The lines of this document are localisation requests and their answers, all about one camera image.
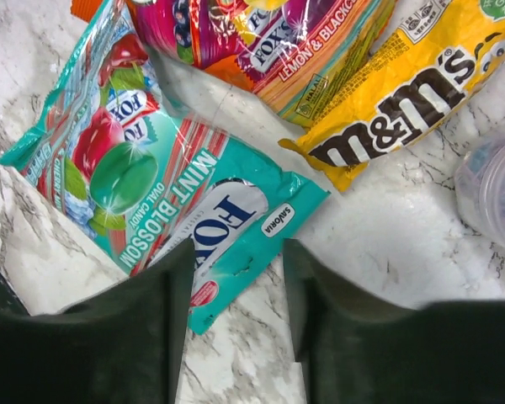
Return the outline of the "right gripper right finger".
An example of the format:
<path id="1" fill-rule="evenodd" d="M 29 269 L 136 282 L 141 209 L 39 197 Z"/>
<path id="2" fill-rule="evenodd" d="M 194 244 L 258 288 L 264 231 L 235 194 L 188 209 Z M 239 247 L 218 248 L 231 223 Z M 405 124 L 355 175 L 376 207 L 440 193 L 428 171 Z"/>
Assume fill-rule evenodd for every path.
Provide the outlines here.
<path id="1" fill-rule="evenodd" d="M 310 403 L 505 403 L 505 300 L 412 310 L 283 245 L 295 360 Z"/>

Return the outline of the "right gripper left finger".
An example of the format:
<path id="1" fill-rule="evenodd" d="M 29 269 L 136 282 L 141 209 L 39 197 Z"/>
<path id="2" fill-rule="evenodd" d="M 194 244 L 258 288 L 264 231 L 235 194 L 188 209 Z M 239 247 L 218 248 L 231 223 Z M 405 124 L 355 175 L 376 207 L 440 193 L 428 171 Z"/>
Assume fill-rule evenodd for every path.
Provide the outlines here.
<path id="1" fill-rule="evenodd" d="M 194 246 L 52 315 L 0 310 L 0 403 L 172 403 Z"/>

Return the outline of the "teal Fox's mint candy bag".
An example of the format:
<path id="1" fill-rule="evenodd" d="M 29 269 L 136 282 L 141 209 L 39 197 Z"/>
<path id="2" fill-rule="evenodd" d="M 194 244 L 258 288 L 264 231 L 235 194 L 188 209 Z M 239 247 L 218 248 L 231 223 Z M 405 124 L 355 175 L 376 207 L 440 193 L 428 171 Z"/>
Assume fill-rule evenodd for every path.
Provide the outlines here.
<path id="1" fill-rule="evenodd" d="M 104 1 L 38 122 L 1 157 L 129 276 L 194 244 L 201 334 L 327 198 L 170 102 L 123 1 Z"/>

